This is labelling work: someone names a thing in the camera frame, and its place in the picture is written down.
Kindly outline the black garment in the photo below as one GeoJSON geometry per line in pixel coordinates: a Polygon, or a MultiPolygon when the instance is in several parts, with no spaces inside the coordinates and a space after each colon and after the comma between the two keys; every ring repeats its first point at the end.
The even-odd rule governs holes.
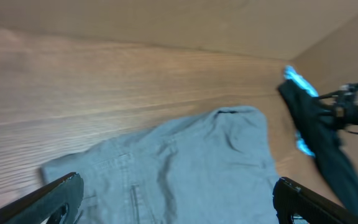
{"type": "Polygon", "coordinates": [[[278,86],[293,123],[306,145],[315,154],[319,173],[342,203],[340,206],[358,217],[358,174],[341,150],[340,130],[335,124],[335,98],[310,96],[292,80],[278,86]]]}

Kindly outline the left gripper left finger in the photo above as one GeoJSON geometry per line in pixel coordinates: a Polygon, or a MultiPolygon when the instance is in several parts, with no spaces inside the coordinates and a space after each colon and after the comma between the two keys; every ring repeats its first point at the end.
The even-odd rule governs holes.
{"type": "Polygon", "coordinates": [[[84,182],[71,172],[0,208],[0,224],[77,223],[84,182]]]}

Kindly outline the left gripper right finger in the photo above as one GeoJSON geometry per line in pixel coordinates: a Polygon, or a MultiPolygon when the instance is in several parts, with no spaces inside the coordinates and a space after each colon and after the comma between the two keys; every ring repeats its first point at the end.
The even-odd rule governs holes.
{"type": "Polygon", "coordinates": [[[273,206],[279,224],[358,224],[357,216],[288,177],[276,182],[273,206]]]}

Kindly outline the grey shorts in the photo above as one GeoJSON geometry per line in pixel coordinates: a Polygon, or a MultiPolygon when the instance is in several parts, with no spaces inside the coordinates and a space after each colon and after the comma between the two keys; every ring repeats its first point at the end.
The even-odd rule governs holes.
{"type": "Polygon", "coordinates": [[[84,180],[81,223],[276,223],[265,116],[219,108],[105,140],[42,165],[84,180]]]}

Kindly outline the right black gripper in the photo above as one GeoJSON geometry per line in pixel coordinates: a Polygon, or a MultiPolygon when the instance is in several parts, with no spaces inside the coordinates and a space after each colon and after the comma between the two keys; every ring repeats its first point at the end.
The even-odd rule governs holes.
{"type": "Polygon", "coordinates": [[[337,91],[319,95],[317,99],[335,98],[333,108],[335,111],[335,124],[339,129],[345,129],[348,125],[358,126],[358,105],[356,104],[356,93],[358,83],[347,83],[337,91]]]}

